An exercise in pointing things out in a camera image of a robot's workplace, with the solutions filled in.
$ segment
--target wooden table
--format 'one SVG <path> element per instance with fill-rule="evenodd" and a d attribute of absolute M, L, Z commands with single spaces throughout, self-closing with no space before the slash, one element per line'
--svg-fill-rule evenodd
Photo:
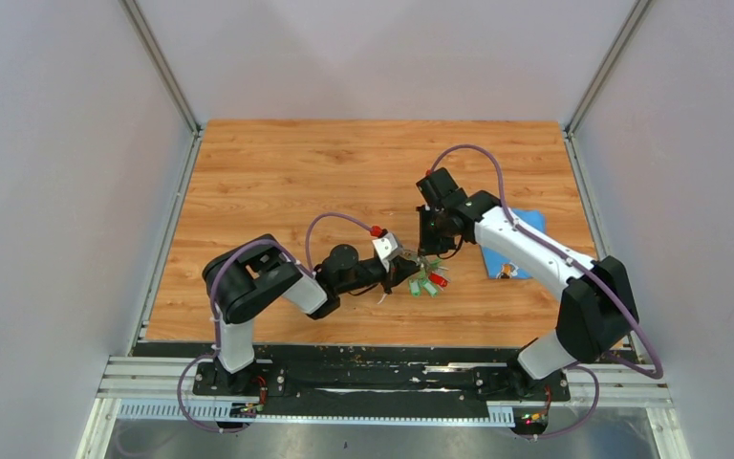
<path fill-rule="evenodd" d="M 547 234 L 594 255 L 570 162 L 555 122 L 216 120 L 206 129 L 164 268 L 148 339 L 211 340 L 201 271 L 207 261 L 270 232 L 305 260 L 305 231 L 321 212 L 340 211 L 418 243 L 422 197 L 415 182 L 457 143 L 495 154 L 508 202 L 535 208 Z M 466 192 L 497 194 L 488 159 L 463 150 L 443 162 Z M 344 220 L 322 220 L 313 262 L 341 243 L 372 253 L 370 236 Z M 555 326 L 558 303 L 535 280 L 491 280 L 480 249 L 466 244 L 445 262 L 452 283 L 435 298 L 405 285 L 383 303 L 380 289 L 342 297 L 313 321 L 282 299 L 255 319 L 260 342 L 521 346 Z"/>

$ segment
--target wall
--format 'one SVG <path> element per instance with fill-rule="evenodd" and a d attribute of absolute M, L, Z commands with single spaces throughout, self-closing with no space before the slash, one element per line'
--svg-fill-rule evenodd
<path fill-rule="evenodd" d="M 0 457 L 76 452 L 189 138 L 117 1 L 0 1 Z"/>
<path fill-rule="evenodd" d="M 734 1 L 662 0 L 581 128 L 693 457 L 734 457 Z"/>
<path fill-rule="evenodd" d="M 633 0 L 140 4 L 203 121 L 567 121 Z"/>

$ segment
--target red object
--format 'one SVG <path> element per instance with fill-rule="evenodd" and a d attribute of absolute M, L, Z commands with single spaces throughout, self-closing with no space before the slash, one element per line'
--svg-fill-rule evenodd
<path fill-rule="evenodd" d="M 445 280 L 442 276 L 437 275 L 435 273 L 431 273 L 429 275 L 429 280 L 432 281 L 433 284 L 440 285 L 443 288 L 446 288 L 446 286 L 448 285 L 447 280 Z"/>

